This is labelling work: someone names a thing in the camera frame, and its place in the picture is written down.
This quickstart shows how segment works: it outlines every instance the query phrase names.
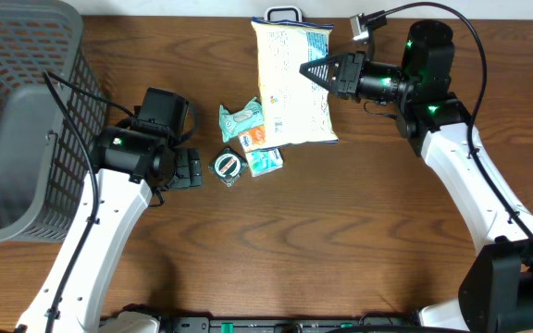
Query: gray basket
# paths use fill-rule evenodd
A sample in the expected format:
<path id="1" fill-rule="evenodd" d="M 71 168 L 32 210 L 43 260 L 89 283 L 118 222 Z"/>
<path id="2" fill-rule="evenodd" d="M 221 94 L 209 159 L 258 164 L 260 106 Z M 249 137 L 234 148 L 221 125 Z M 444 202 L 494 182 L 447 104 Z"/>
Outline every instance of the gray basket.
<path id="1" fill-rule="evenodd" d="M 0 0 L 0 241 L 62 241 L 77 210 L 86 164 L 42 71 L 102 96 L 80 48 L 83 22 L 60 1 Z M 89 142 L 106 107 L 59 94 Z"/>

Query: wet wipes pack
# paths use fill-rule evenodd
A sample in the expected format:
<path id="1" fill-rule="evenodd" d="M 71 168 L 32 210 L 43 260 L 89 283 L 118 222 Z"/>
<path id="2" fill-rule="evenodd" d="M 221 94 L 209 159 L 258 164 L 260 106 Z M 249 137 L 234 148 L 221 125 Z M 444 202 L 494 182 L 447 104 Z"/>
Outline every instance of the wet wipes pack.
<path id="1" fill-rule="evenodd" d="M 223 105 L 219 107 L 219 127 L 221 127 L 223 142 L 228 142 L 237 137 L 240 132 L 264 123 L 263 107 L 256 101 L 256 97 L 248 102 L 242 111 L 233 115 Z"/>
<path id="2" fill-rule="evenodd" d="M 246 153 L 246 160 L 252 177 L 258 177 L 283 167 L 283 159 L 277 148 Z"/>
<path id="3" fill-rule="evenodd" d="M 258 83 L 265 117 L 262 148 L 304 142 L 337 142 L 328 92 L 300 74 L 300 65 L 328 55 L 332 25 L 253 18 Z"/>
<path id="4" fill-rule="evenodd" d="M 262 149 L 266 145 L 265 127 L 259 126 L 253 129 L 248 129 L 238 134 L 240 144 L 245 153 L 250 153 L 256 149 Z"/>

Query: wooden table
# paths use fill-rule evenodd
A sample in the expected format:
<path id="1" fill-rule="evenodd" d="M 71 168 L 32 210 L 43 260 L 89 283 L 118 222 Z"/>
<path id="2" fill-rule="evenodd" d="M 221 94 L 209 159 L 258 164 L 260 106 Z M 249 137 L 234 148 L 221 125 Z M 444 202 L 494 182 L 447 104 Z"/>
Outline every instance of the wooden table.
<path id="1" fill-rule="evenodd" d="M 336 145 L 282 150 L 285 167 L 227 188 L 207 166 L 226 146 L 220 104 L 241 109 L 258 95 L 255 34 L 248 18 L 88 17 L 83 46 L 106 93 L 139 105 L 147 87 L 197 105 L 201 190 L 167 194 L 127 243 L 104 315 L 128 303 L 173 314 L 359 316 L 448 300 L 475 252 L 439 179 L 394 124 L 361 105 L 330 99 Z M 353 51 L 349 21 L 334 22 L 331 53 Z M 377 61 L 399 64 L 412 20 L 377 35 Z M 472 109 L 480 83 L 473 39 L 454 29 L 452 90 Z M 533 22 L 477 21 L 489 60 L 478 117 L 484 143 L 533 212 Z M 111 111 L 110 123 L 122 115 Z M 237 142 L 232 147 L 240 151 Z M 0 244 L 0 327 L 11 328 L 41 287 L 58 244 Z"/>

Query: black cable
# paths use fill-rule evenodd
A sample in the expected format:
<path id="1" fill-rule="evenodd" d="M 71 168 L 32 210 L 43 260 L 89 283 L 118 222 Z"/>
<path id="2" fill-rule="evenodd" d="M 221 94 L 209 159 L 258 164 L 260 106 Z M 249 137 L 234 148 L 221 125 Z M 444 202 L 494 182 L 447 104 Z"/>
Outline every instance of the black cable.
<path id="1" fill-rule="evenodd" d="M 369 102 L 366 102 L 365 104 L 363 104 L 363 109 L 371 116 L 380 116 L 380 117 L 386 117 L 386 118 L 390 118 L 390 119 L 394 119 L 396 120 L 398 117 L 396 117 L 396 115 L 393 115 L 393 114 L 389 114 L 389 113 L 377 113 L 377 112 L 371 112 L 367 109 L 367 103 Z"/>
<path id="2" fill-rule="evenodd" d="M 182 134 L 182 136 L 180 137 L 180 140 L 177 143 L 175 143 L 175 145 L 179 145 L 183 142 L 188 141 L 192 137 L 192 135 L 196 133 L 196 131 L 199 129 L 199 115 L 196 112 L 196 108 L 194 107 L 194 105 L 189 104 L 188 110 L 191 111 L 192 113 L 192 121 L 194 122 L 194 125 L 192 125 L 191 130 L 189 130 L 185 134 Z"/>
<path id="3" fill-rule="evenodd" d="M 366 325 L 359 327 L 343 327 L 327 333 L 367 333 L 367 332 L 396 332 L 396 333 L 464 333 L 466 331 L 441 327 Z"/>
<path id="4" fill-rule="evenodd" d="M 418 77 L 412 77 L 408 79 L 406 82 L 406 87 L 404 88 L 403 98 L 401 98 L 400 101 L 400 110 L 404 112 L 406 108 L 406 99 L 408 98 L 408 94 L 412 91 L 412 88 L 415 86 L 415 83 L 420 82 L 421 79 Z"/>
<path id="5" fill-rule="evenodd" d="M 497 188 L 497 185 L 495 185 L 495 183 L 492 181 L 492 178 L 490 177 L 489 173 L 487 172 L 485 167 L 480 162 L 480 158 L 478 158 L 478 155 L 477 155 L 478 150 L 475 148 L 474 142 L 472 140 L 472 130 L 474 128 L 474 123 L 477 120 L 478 109 L 480 108 L 480 104 L 482 103 L 482 98 L 484 97 L 485 90 L 487 88 L 487 58 L 485 57 L 485 50 L 482 47 L 482 43 L 480 42 L 480 37 L 478 36 L 477 31 L 472 26 L 472 23 L 464 15 L 460 14 L 460 12 L 458 12 L 457 10 L 451 7 L 442 5 L 442 4 L 436 4 L 432 2 L 417 2 L 417 3 L 412 3 L 412 4 L 408 4 L 404 6 L 399 6 L 394 9 L 390 9 L 386 11 L 376 16 L 375 18 L 372 18 L 372 20 L 376 20 L 376 19 L 388 16 L 390 14 L 394 14 L 401 10 L 405 10 L 405 9 L 416 7 L 416 6 L 434 6 L 434 7 L 449 11 L 450 13 L 454 14 L 466 25 L 466 27 L 468 27 L 468 29 L 472 33 L 472 36 L 474 37 L 475 42 L 477 43 L 478 52 L 480 53 L 480 62 L 482 64 L 482 84 L 480 85 L 480 94 L 478 95 L 477 103 L 474 106 L 474 110 L 472 111 L 472 115 L 470 118 L 470 122 L 468 123 L 468 128 L 466 132 L 468 147 L 470 149 L 469 153 L 470 155 L 472 155 L 472 158 L 474 159 L 474 162 L 477 165 L 478 170 L 480 171 L 480 174 L 482 175 L 484 180 L 487 182 L 487 184 L 489 185 L 493 193 L 495 193 L 495 196 L 497 197 L 497 199 L 499 199 L 499 202 L 505 208 L 505 211 L 507 212 L 507 214 L 509 214 L 512 220 L 515 221 L 516 225 L 522 229 L 522 231 L 526 234 L 527 238 L 533 244 L 533 233 L 529 230 L 529 228 L 521 220 L 521 218 L 519 218 L 519 216 L 517 215 L 517 212 L 511 207 L 511 205 L 509 205 L 505 197 L 502 195 L 502 193 Z"/>
<path id="6" fill-rule="evenodd" d="M 49 71 L 49 72 L 46 72 L 46 74 L 48 74 L 49 77 L 51 77 L 51 78 L 53 78 L 53 79 L 55 79 L 55 80 L 57 80 L 57 81 L 59 81 L 59 82 L 65 84 L 66 86 L 68 86 L 69 88 L 73 89 L 74 91 L 77 91 L 78 93 L 82 93 L 82 94 L 84 94 L 84 95 L 86 95 L 86 96 L 88 96 L 88 97 L 91 97 L 91 98 L 93 98 L 94 100 L 96 100 L 96 101 L 98 101 L 98 102 L 102 102 L 102 103 L 106 103 L 106 104 L 108 104 L 108 105 L 112 105 L 112 106 L 118 108 L 120 111 L 122 111 L 122 112 L 126 113 L 127 115 L 129 115 L 129 117 L 135 117 L 135 115 L 133 115 L 133 113 L 132 113 L 131 111 L 129 111 L 129 109 L 126 108 L 126 107 L 123 106 L 123 105 L 116 104 L 116 103 L 114 103 L 114 102 L 108 101 L 108 100 L 105 99 L 105 98 L 102 98 L 102 97 L 96 96 L 96 95 L 94 95 L 94 94 L 91 93 L 91 92 L 87 92 L 87 91 L 83 90 L 82 88 L 76 86 L 75 84 L 73 84 L 73 83 L 69 83 L 67 80 L 62 79 L 61 77 L 57 76 L 57 75 L 56 75 L 55 73 L 53 73 L 53 72 L 50 72 L 50 71 Z"/>
<path id="7" fill-rule="evenodd" d="M 69 259 L 69 263 L 67 265 L 67 268 L 65 269 L 65 273 L 63 273 L 63 277 L 61 278 L 61 281 L 59 281 L 59 286 L 56 289 L 55 298 L 53 299 L 53 304 L 51 305 L 51 308 L 49 309 L 49 312 L 48 312 L 48 318 L 46 319 L 45 333 L 51 333 L 53 331 L 53 324 L 55 323 L 58 306 L 59 306 L 59 303 L 61 302 L 61 296 L 63 296 L 63 290 L 65 289 L 65 286 L 67 285 L 69 276 L 71 275 L 71 271 L 73 270 L 73 266 L 75 266 L 75 263 L 77 262 L 78 257 L 80 256 L 80 252 L 81 252 L 81 249 L 83 248 L 83 244 L 88 238 L 88 235 L 90 234 L 90 230 L 92 229 L 93 224 L 96 222 L 96 216 L 98 215 L 98 207 L 100 206 L 100 201 L 98 198 L 98 182 L 96 181 L 96 176 L 93 173 L 92 159 L 90 158 L 90 155 L 88 154 L 88 149 L 86 148 L 85 141 L 83 140 L 80 133 L 78 132 L 78 128 L 75 125 L 75 122 L 73 122 L 73 120 L 71 119 L 71 116 L 69 115 L 69 112 L 67 108 L 65 107 L 65 104 L 63 104 L 63 101 L 61 101 L 61 98 L 59 97 L 58 93 L 56 93 L 55 87 L 53 87 L 53 83 L 51 82 L 51 79 L 49 78 L 46 72 L 43 72 L 43 77 L 44 77 L 44 83 L 46 83 L 48 90 L 53 95 L 53 98 L 55 99 L 55 102 L 58 105 L 59 110 L 61 111 L 61 113 L 63 114 L 63 117 L 68 123 L 69 129 L 71 130 L 71 132 L 73 132 L 73 135 L 75 135 L 75 137 L 77 138 L 78 145 L 83 151 L 86 165 L 88 167 L 88 172 L 90 173 L 90 179 L 92 181 L 92 196 L 93 196 L 92 212 L 90 213 L 90 217 L 88 218 L 86 222 L 87 224 L 85 226 L 85 229 L 83 230 L 83 233 L 81 234 L 80 241 L 75 247 L 75 251 L 71 255 L 71 258 Z"/>
<path id="8" fill-rule="evenodd" d="M 127 129 L 130 127 L 130 125 L 133 123 L 134 120 L 136 120 L 136 117 L 126 117 L 122 120 L 120 120 L 115 127 L 121 128 L 121 129 Z"/>

